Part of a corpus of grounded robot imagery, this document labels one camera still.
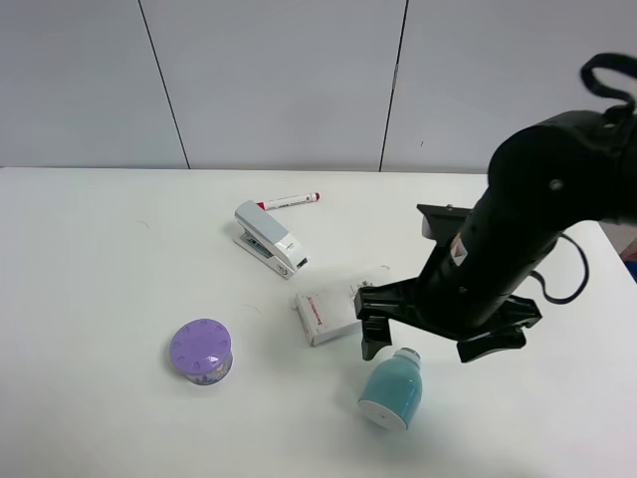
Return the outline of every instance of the table surface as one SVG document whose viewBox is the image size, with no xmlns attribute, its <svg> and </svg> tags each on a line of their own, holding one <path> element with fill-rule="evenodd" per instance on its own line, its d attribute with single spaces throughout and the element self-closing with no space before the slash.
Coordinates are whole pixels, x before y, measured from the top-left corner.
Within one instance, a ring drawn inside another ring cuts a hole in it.
<svg viewBox="0 0 637 478">
<path fill-rule="evenodd" d="M 569 231 L 591 279 L 521 351 L 460 364 L 455 345 L 392 323 L 373 362 L 360 336 L 310 348 L 295 292 L 375 266 L 419 273 L 434 243 L 417 203 L 471 207 L 482 175 L 3 169 L 0 171 L 0 475 L 633 477 L 637 288 L 595 223 Z M 247 199 L 319 191 L 276 210 L 312 256 L 290 281 L 232 242 Z M 582 267 L 559 244 L 550 292 Z M 166 346 L 194 319 L 223 322 L 234 364 L 197 386 Z M 423 356 L 412 427 L 364 418 L 357 395 L 396 348 Z"/>
</svg>

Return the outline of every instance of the purple container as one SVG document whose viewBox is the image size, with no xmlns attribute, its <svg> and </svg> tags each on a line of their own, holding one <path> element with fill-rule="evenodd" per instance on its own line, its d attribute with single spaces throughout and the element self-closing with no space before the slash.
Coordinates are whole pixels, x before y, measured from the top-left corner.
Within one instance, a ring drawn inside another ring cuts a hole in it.
<svg viewBox="0 0 637 478">
<path fill-rule="evenodd" d="M 210 319 L 192 321 L 170 341 L 173 366 L 198 385 L 221 380 L 232 366 L 230 334 L 223 325 Z"/>
</svg>

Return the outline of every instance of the white stapler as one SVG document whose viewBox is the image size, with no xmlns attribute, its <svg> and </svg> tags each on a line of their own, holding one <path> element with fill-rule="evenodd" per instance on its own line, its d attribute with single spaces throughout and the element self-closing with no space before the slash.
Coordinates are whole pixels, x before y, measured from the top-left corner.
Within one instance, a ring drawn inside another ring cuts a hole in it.
<svg viewBox="0 0 637 478">
<path fill-rule="evenodd" d="M 235 242 L 280 276 L 290 279 L 308 263 L 299 241 L 256 203 L 244 202 L 235 218 L 245 229 Z"/>
</svg>

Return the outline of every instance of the black cable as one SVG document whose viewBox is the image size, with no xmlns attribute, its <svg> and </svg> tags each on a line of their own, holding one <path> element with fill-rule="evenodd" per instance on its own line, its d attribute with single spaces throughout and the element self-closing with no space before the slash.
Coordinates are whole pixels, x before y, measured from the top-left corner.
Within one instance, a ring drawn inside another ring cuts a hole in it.
<svg viewBox="0 0 637 478">
<path fill-rule="evenodd" d="M 588 278 L 590 277 L 590 270 L 588 268 L 588 259 L 586 259 L 586 254 L 584 250 L 577 244 L 574 240 L 568 237 L 566 234 L 561 233 L 559 237 L 566 239 L 573 246 L 577 248 L 577 252 L 579 252 L 579 256 L 581 257 L 581 261 L 584 264 L 584 279 L 581 281 L 581 284 L 577 288 L 577 290 L 573 293 L 573 295 L 565 298 L 565 299 L 556 299 L 555 297 L 551 297 L 546 293 L 546 280 L 538 271 L 532 271 L 530 273 L 531 277 L 536 279 L 541 284 L 541 291 L 544 294 L 544 298 L 552 304 L 557 304 L 559 306 L 563 306 L 564 304 L 570 304 L 573 302 L 586 288 L 586 284 L 588 284 Z"/>
<path fill-rule="evenodd" d="M 588 60 L 586 65 L 581 67 L 579 71 L 581 80 L 591 93 L 597 97 L 612 98 L 625 102 L 626 105 L 624 108 L 628 111 L 629 115 L 632 115 L 635 111 L 635 99 L 632 95 L 628 92 L 607 87 L 601 83 L 593 73 L 593 70 L 596 68 L 622 73 L 627 77 L 637 80 L 637 60 L 621 53 L 600 53 Z"/>
</svg>

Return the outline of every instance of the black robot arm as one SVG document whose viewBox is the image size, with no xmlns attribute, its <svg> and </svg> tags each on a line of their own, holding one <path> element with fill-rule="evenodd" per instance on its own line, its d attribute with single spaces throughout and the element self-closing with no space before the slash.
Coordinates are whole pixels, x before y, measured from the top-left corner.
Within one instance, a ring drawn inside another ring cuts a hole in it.
<svg viewBox="0 0 637 478">
<path fill-rule="evenodd" d="M 564 229 L 591 219 L 637 223 L 635 101 L 599 83 L 596 68 L 637 79 L 637 60 L 600 54 L 581 69 L 593 94 L 622 105 L 564 113 L 511 136 L 494 153 L 489 187 L 472 210 L 418 205 L 436 247 L 417 278 L 359 290 L 364 359 L 391 344 L 389 319 L 456 341 L 462 362 L 520 349 L 522 327 L 541 314 L 512 293 L 537 276 Z"/>
</svg>

